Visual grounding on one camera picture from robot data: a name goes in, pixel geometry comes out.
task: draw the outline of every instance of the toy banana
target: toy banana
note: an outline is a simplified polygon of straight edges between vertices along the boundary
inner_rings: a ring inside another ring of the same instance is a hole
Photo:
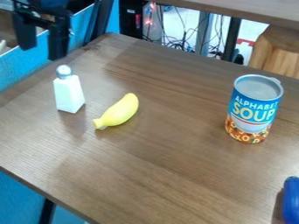
[[[138,110],[139,101],[135,94],[126,94],[115,105],[108,108],[105,113],[94,119],[94,127],[104,130],[107,126],[116,126],[125,123]]]

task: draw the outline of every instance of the white salt shaker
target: white salt shaker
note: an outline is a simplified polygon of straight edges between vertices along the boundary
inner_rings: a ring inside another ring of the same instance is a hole
[[[58,110],[75,114],[85,103],[78,75],[69,66],[59,66],[54,80],[56,107]]]

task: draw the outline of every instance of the wood grain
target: wood grain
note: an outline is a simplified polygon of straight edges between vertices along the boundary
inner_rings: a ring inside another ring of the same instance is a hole
[[[87,105],[55,108],[55,67],[78,74]],[[281,109],[264,143],[227,135],[226,106],[242,74],[280,78]],[[121,126],[92,120],[128,92]],[[299,80],[106,35],[2,94],[0,166],[92,223],[281,223],[277,194],[299,175]]]
[[[299,30],[297,0],[155,0],[155,2]]]
[[[257,39],[250,67],[299,79],[299,31],[270,25]]]

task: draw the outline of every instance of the soup can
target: soup can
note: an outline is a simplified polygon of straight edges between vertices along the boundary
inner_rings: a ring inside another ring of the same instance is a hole
[[[276,78],[242,75],[233,84],[226,117],[226,132],[247,144],[264,141],[270,131],[283,95]]]

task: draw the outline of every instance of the blue object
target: blue object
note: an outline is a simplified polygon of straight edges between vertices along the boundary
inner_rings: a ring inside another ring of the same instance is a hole
[[[56,206],[51,224],[84,224],[84,221],[61,206]]]
[[[70,37],[69,51],[73,51],[83,45],[87,25],[91,17],[94,5],[74,14],[71,17],[73,34]],[[119,0],[114,1],[111,16],[108,21],[107,32],[119,32]],[[23,51],[19,46],[0,56],[0,92],[12,85],[28,78],[48,63],[48,31],[38,35],[37,46],[28,51]]]
[[[0,223],[38,224],[45,198],[0,172]]]
[[[299,178],[287,178],[283,186],[282,218],[286,224],[299,223]]]

